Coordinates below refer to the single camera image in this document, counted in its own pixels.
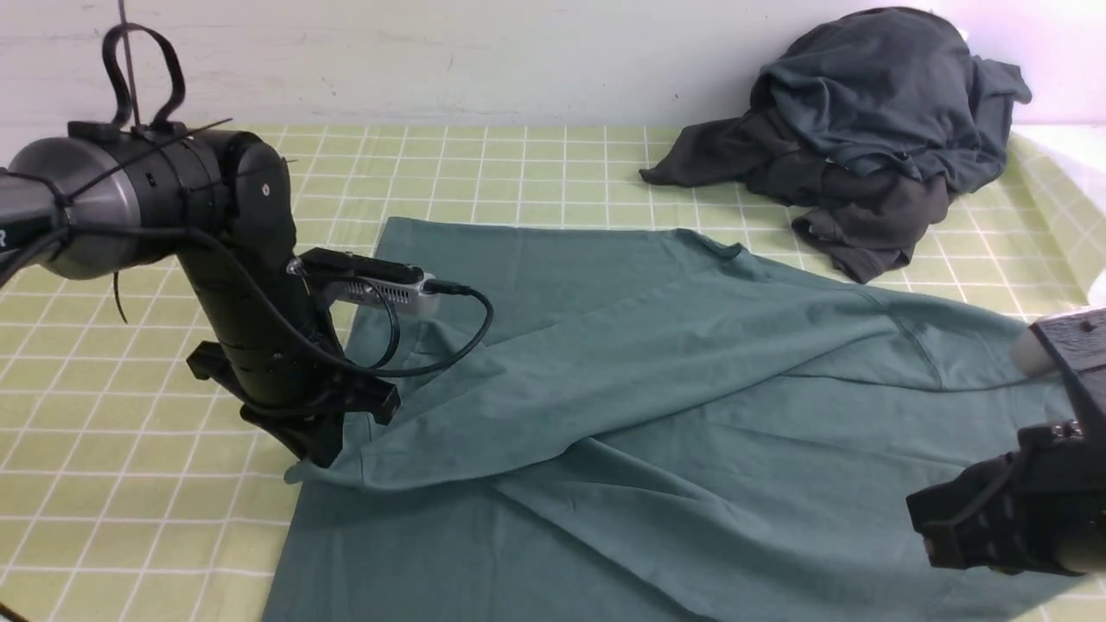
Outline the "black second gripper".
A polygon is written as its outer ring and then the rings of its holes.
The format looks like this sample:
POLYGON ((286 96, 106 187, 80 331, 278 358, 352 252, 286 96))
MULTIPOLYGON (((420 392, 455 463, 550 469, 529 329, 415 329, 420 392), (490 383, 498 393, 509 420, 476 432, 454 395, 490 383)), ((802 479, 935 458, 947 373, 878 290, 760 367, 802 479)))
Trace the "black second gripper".
POLYGON ((907 497, 929 563, 1006 576, 1103 574, 1103 445, 1086 440, 1078 422, 1023 428, 1018 440, 1016 450, 907 497))

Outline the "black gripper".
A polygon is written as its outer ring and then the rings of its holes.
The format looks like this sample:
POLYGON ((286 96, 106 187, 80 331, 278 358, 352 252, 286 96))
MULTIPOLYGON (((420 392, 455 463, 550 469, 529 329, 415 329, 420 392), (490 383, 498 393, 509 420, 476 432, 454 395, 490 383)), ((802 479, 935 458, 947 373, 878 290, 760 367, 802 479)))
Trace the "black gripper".
POLYGON ((195 379, 238 400, 238 416, 274 437, 299 460, 331 466, 343 448, 346 413, 390 422, 400 404, 390 382, 300 350, 234 348, 205 341, 186 359, 195 379))

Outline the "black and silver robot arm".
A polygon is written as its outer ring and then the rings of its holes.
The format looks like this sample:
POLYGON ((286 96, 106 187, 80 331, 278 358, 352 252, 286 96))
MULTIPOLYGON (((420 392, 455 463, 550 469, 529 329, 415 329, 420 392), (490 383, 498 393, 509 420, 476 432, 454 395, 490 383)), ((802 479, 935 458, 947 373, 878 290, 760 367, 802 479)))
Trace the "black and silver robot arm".
MULTIPOLYGON (((3 169, 3 280, 42 265, 90 280, 175 255, 216 340, 187 357, 241 418, 327 467, 342 421, 392 421, 395 379, 453 366, 493 325, 474 288, 415 265, 293 252, 288 163, 249 131, 72 122, 3 169)), ((1012 357, 1058 374, 1072 419, 908 497, 929 563, 1001 574, 1103 572, 1103 307, 1036 320, 1012 357)))

